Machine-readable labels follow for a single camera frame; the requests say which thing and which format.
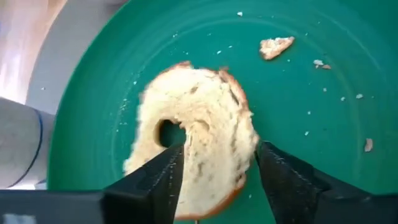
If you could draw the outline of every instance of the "bagel hole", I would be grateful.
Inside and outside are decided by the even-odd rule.
[[[159,143],[163,147],[183,145],[186,139],[185,130],[180,128],[179,123],[174,124],[171,120],[163,120],[159,125]]]

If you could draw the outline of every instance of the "bagel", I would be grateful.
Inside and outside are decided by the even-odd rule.
[[[150,82],[141,95],[137,136],[125,175],[161,153],[164,120],[185,129],[183,180],[176,220],[200,220],[228,206],[246,181],[259,140],[246,95],[225,70],[182,62]]]

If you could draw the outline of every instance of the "green plate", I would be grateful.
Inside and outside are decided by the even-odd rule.
[[[130,1],[65,91],[49,188],[100,189],[120,179],[140,92],[165,68],[191,60],[230,68],[263,139],[364,190],[398,192],[398,31],[389,25],[397,7],[393,0]],[[280,57],[260,58],[260,40],[291,35],[296,40]],[[315,59],[332,69],[315,69]],[[203,223],[246,221],[274,222],[255,167],[232,206]]]

